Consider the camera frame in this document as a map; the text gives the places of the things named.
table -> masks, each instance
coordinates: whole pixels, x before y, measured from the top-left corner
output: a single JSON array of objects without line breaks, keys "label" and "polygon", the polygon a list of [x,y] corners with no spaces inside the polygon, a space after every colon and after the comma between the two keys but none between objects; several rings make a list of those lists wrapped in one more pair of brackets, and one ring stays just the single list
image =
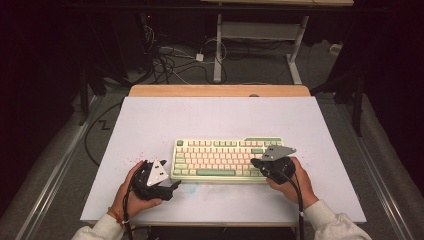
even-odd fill
[{"label": "table", "polygon": [[[203,0],[216,2],[220,6],[225,3],[240,4],[271,4],[271,5],[306,5],[306,6],[352,6],[353,0]],[[299,71],[295,63],[297,53],[302,43],[303,34],[309,16],[304,16],[299,24],[274,24],[253,22],[224,22],[222,14],[218,14],[216,34],[216,55],[214,65],[215,83],[221,82],[222,71],[222,38],[249,38],[249,39],[271,39],[271,40],[294,40],[293,51],[286,55],[288,68],[294,84],[302,84]]]},{"label": "table", "polygon": [[[261,97],[248,97],[252,94]],[[258,123],[266,124],[252,128]],[[104,214],[136,162],[170,159],[176,138],[276,135],[281,135],[287,146],[297,148],[296,156],[318,196],[354,222],[366,221],[316,99],[300,85],[134,86],[122,106],[81,220],[95,222]],[[165,169],[169,171],[170,164],[165,164]],[[131,222],[293,227],[297,211],[297,205],[266,183],[183,182],[169,202],[143,211]]]}]

wrist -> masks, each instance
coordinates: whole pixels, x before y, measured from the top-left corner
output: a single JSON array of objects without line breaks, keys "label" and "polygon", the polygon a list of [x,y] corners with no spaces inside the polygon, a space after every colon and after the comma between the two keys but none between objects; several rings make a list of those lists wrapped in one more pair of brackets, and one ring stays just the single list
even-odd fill
[{"label": "wrist", "polygon": [[115,209],[113,209],[112,207],[108,208],[107,214],[111,217],[113,217],[116,222],[121,226],[121,228],[124,227],[124,221],[123,221],[123,216],[121,214],[121,211],[116,211]]},{"label": "wrist", "polygon": [[303,208],[306,209],[318,201],[319,199],[315,194],[305,195],[303,196]]}]

hand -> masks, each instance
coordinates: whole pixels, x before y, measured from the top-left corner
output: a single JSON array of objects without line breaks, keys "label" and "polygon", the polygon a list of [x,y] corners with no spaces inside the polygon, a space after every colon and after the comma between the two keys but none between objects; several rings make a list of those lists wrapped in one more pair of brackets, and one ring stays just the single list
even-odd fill
[{"label": "hand", "polygon": [[[307,207],[317,202],[318,198],[315,196],[314,191],[312,190],[312,184],[308,173],[305,171],[305,169],[302,168],[299,160],[297,160],[296,157],[290,157],[290,159],[293,161],[294,166],[296,167],[296,175],[293,174],[291,179],[302,192],[303,207],[306,209]],[[296,190],[290,184],[290,182],[278,184],[270,178],[267,178],[266,181],[271,188],[282,192],[289,200],[295,203],[299,203]]]},{"label": "hand", "polygon": [[[127,177],[125,178],[125,182],[121,184],[121,186],[118,189],[118,192],[116,193],[115,200],[112,204],[112,209],[117,214],[119,214],[121,219],[124,219],[124,211],[123,211],[123,199],[125,194],[127,193],[128,186],[130,185],[131,178],[134,175],[135,171],[141,167],[143,164],[143,161],[137,163],[128,173]],[[135,217],[139,212],[149,209],[152,207],[155,207],[157,205],[160,205],[162,203],[162,199],[160,198],[154,198],[151,200],[141,200],[139,199],[133,191],[129,193],[128,196],[128,206],[127,206],[127,212],[129,219]],[[108,214],[114,218],[115,215],[113,212],[108,211]]]}]

gray floor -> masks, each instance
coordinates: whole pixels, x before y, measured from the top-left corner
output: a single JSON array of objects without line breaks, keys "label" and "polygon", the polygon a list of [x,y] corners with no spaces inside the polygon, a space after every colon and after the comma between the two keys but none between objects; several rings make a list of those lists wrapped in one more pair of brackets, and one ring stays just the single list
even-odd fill
[{"label": "gray floor", "polygon": [[[335,56],[328,53],[329,47],[329,43],[322,42],[313,47],[300,48],[296,64],[302,82],[310,89],[326,81],[336,60]],[[184,46],[176,48],[183,52],[174,54],[196,54],[196,51]],[[227,50],[227,58],[224,60],[227,76],[225,84],[292,84],[282,54],[290,52],[290,43],[283,43],[276,50],[258,52],[256,51],[259,48],[252,47],[247,57],[247,50],[241,45],[229,44]],[[189,61],[173,59],[180,65]],[[205,62],[212,60],[213,58],[206,58]],[[213,66],[197,65],[205,67],[205,70],[193,67],[181,72],[187,66],[175,68],[174,72],[180,73],[178,77],[170,77],[170,84],[207,84],[204,72],[207,72],[211,81]],[[138,75],[137,72],[130,73],[131,79]],[[16,239],[18,233],[23,234],[20,235],[23,236],[21,238],[26,239],[70,239],[77,229],[86,225],[79,221],[79,217],[98,168],[88,157],[84,137],[78,134],[90,130],[87,148],[95,161],[101,162],[119,114],[119,107],[112,108],[99,118],[105,120],[105,125],[94,120],[114,104],[120,103],[128,94],[128,89],[115,85],[113,81],[108,80],[107,87],[108,92],[104,97],[93,98],[90,124],[82,127],[78,125],[81,113],[76,100],[75,114],[39,157],[3,215],[0,221],[0,239]],[[373,239],[422,239],[423,197],[391,147],[367,97],[364,96],[361,138],[356,137],[350,126],[352,107],[349,104],[336,105],[331,94],[319,94],[317,99],[367,217],[367,223],[361,224],[361,227]],[[43,189],[51,194],[43,195]],[[307,239],[313,239],[313,230],[308,224],[306,236]]]}]

person's right hand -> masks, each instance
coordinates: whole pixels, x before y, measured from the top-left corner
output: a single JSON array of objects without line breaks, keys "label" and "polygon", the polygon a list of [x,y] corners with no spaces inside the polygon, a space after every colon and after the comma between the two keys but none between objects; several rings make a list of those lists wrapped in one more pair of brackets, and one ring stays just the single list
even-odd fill
[{"label": "person's right hand", "polygon": [[[314,191],[312,190],[312,184],[311,180],[309,179],[308,173],[305,171],[305,169],[302,168],[299,160],[297,160],[296,157],[290,157],[290,159],[293,161],[294,166],[296,167],[296,176],[298,179],[296,180],[296,176],[293,174],[291,180],[302,192],[303,208],[306,209],[307,207],[317,202],[319,199],[317,198],[317,196],[315,196]],[[282,192],[289,200],[295,203],[299,203],[296,190],[289,182],[278,184],[270,178],[267,178],[266,181],[268,182],[271,188]]]}]

